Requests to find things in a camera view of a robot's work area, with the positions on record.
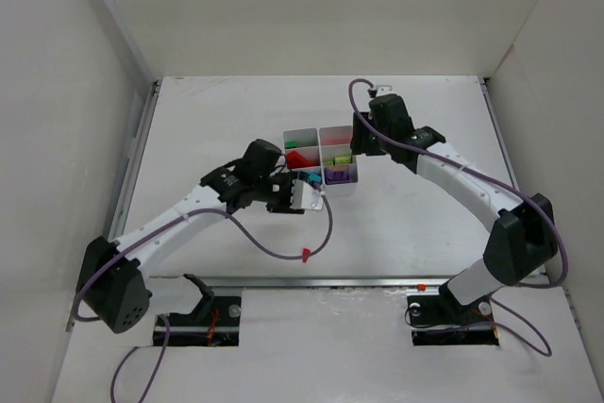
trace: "bolt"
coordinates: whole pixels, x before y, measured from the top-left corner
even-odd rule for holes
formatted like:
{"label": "bolt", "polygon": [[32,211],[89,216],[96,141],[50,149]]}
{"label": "bolt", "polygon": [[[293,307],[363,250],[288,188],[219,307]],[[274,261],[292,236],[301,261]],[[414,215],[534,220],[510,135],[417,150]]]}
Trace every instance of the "bolt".
{"label": "bolt", "polygon": [[419,302],[411,302],[409,304],[409,314],[411,316],[419,316],[422,314],[422,306],[420,305]]}
{"label": "bolt", "polygon": [[491,309],[491,304],[489,304],[488,302],[481,302],[480,304],[478,304],[478,310],[480,311],[480,313],[486,316],[489,316],[491,313],[493,313],[493,309]]}
{"label": "bolt", "polygon": [[228,308],[228,316],[231,318],[239,318],[242,314],[242,308],[237,304],[233,304]]}

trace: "white tabletop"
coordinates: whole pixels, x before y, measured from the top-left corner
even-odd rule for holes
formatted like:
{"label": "white tabletop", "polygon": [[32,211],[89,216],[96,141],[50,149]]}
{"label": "white tabletop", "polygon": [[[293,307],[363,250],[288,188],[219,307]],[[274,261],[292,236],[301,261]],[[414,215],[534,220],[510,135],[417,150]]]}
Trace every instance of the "white tabletop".
{"label": "white tabletop", "polygon": [[[419,126],[443,133],[467,159],[509,181],[478,79],[373,76],[405,99]],[[350,76],[167,77],[144,150],[126,231],[172,206],[199,178],[263,138],[289,129],[351,125]],[[361,108],[366,90],[357,91]],[[329,246],[309,263],[265,256],[229,222],[198,235],[155,273],[213,277],[451,276],[481,256],[487,233],[440,188],[388,157],[359,158],[356,193],[332,199]],[[258,204],[237,213],[269,248],[299,255],[327,230],[324,212],[274,215]]]}
{"label": "white tabletop", "polygon": [[[550,341],[543,358],[500,330],[496,346],[412,346],[402,290],[256,290],[243,293],[239,347],[170,347],[145,403],[596,403],[596,380],[562,289],[497,295]],[[494,307],[495,320],[536,336]],[[122,335],[77,324],[54,403],[109,401],[115,367],[149,345],[153,318]],[[117,401],[139,401],[159,353],[137,351]]]}

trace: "black and white robotic arm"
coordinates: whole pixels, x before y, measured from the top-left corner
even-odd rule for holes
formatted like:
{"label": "black and white robotic arm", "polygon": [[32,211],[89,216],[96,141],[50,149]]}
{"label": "black and white robotic arm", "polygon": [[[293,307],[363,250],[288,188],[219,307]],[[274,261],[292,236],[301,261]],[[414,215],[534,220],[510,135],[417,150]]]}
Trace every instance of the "black and white robotic arm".
{"label": "black and white robotic arm", "polygon": [[203,319],[213,292],[198,277],[149,278],[157,266],[202,230],[258,201],[273,213],[321,210],[320,189],[305,174],[275,172],[281,150],[255,140],[243,157],[203,178],[175,205],[142,227],[109,242],[96,238],[87,247],[77,290],[110,260],[124,255],[97,279],[84,301],[115,333],[134,326],[146,313],[192,313]]}
{"label": "black and white robotic arm", "polygon": [[[390,155],[415,174],[435,183],[470,210],[490,233],[483,256],[439,288],[439,296],[426,324],[463,324],[464,316],[486,296],[503,286],[515,285],[557,253],[553,235],[538,213],[515,195],[496,185],[468,175],[462,168],[477,170],[429,126],[415,128],[403,99],[390,86],[370,90],[369,112],[362,117],[385,136],[427,150],[461,164],[447,165],[386,143],[355,116],[353,154]],[[553,220],[549,200],[540,194],[531,198]]]}

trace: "beige wall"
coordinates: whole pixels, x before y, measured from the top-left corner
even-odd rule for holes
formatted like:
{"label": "beige wall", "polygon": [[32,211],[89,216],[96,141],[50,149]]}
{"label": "beige wall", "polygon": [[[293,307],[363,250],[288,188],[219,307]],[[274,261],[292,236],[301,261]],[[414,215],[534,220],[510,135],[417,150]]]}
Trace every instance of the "beige wall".
{"label": "beige wall", "polygon": [[537,0],[117,0],[156,76],[490,76]]}
{"label": "beige wall", "polygon": [[0,0],[0,399],[42,402],[133,85],[88,0]]}
{"label": "beige wall", "polygon": [[489,88],[522,189],[554,203],[566,287],[604,384],[604,2],[540,0]]}

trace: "red tag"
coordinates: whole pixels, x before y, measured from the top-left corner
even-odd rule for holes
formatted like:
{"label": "red tag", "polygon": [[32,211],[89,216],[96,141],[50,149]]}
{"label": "red tag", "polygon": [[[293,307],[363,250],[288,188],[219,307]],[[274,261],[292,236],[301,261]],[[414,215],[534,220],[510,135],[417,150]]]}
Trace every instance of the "red tag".
{"label": "red tag", "polygon": [[310,249],[302,249],[302,262],[306,263],[310,258]]}

